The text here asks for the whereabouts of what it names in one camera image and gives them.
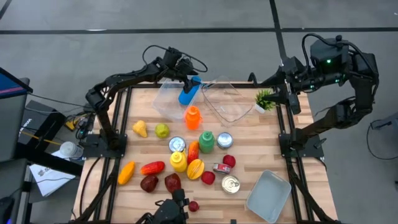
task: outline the blue screen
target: blue screen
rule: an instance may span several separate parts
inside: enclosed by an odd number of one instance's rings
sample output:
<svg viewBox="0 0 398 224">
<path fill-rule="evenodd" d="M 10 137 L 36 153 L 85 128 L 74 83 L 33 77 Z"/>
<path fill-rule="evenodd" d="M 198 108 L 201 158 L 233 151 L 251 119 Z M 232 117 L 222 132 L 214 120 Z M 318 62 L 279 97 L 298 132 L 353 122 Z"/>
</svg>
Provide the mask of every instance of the blue screen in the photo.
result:
<svg viewBox="0 0 398 224">
<path fill-rule="evenodd" d="M 16 84 L 7 76 L 0 73 L 0 96 L 15 95 L 15 94 L 20 95 L 24 93 L 27 93 L 26 89 Z"/>
</svg>

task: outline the orange bottle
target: orange bottle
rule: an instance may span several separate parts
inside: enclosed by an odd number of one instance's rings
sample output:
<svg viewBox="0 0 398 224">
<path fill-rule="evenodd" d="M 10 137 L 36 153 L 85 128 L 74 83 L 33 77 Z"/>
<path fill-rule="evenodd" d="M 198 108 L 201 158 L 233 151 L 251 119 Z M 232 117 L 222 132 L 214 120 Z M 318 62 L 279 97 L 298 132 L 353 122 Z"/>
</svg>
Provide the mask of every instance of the orange bottle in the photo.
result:
<svg viewBox="0 0 398 224">
<path fill-rule="evenodd" d="M 199 127 L 202 119 L 200 110 L 196 106 L 190 106 L 185 114 L 185 124 L 189 130 L 195 130 Z"/>
</svg>

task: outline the clear plastic container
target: clear plastic container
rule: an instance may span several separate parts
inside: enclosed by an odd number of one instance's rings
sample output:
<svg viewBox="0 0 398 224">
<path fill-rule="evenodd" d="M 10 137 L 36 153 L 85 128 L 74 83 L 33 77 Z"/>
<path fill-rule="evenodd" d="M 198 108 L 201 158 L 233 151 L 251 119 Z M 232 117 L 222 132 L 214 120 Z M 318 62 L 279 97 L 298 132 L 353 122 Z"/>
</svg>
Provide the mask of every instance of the clear plastic container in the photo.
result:
<svg viewBox="0 0 398 224">
<path fill-rule="evenodd" d="M 209 82 L 201 91 L 206 105 L 226 127 L 236 124 L 253 108 L 253 103 L 244 98 L 224 76 Z"/>
<path fill-rule="evenodd" d="M 175 122 L 183 122 L 184 115 L 189 106 L 195 102 L 195 98 L 198 96 L 200 90 L 198 90 L 192 98 L 189 105 L 182 105 L 178 101 L 178 97 L 183 90 L 183 82 L 173 82 L 167 78 L 159 88 L 155 100 L 152 102 L 152 106 L 164 117 L 171 119 Z"/>
<path fill-rule="evenodd" d="M 246 206 L 265 221 L 275 223 L 291 190 L 289 182 L 265 170 L 251 191 Z"/>
</svg>

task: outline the gray tray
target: gray tray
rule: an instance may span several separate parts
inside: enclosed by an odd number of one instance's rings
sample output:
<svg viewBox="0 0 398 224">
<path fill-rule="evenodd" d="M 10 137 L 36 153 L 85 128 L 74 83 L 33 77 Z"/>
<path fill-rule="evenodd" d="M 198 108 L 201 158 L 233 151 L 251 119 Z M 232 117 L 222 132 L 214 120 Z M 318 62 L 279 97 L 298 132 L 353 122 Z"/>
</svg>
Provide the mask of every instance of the gray tray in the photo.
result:
<svg viewBox="0 0 398 224">
<path fill-rule="evenodd" d="M 246 200 L 246 206 L 265 221 L 275 223 L 291 190 L 289 182 L 265 170 Z"/>
</svg>

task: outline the white pot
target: white pot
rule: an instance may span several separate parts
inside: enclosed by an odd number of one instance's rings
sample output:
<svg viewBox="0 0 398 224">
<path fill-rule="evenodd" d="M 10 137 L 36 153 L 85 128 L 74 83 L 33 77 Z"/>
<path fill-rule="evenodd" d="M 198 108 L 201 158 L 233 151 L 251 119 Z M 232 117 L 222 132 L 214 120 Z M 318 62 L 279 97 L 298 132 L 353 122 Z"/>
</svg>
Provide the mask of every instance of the white pot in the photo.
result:
<svg viewBox="0 0 398 224">
<path fill-rule="evenodd" d="M 259 106 L 258 104 L 255 104 L 254 105 L 254 108 L 256 109 L 256 111 L 258 111 L 259 113 L 265 113 L 266 111 L 261 107 L 261 106 Z"/>
</svg>

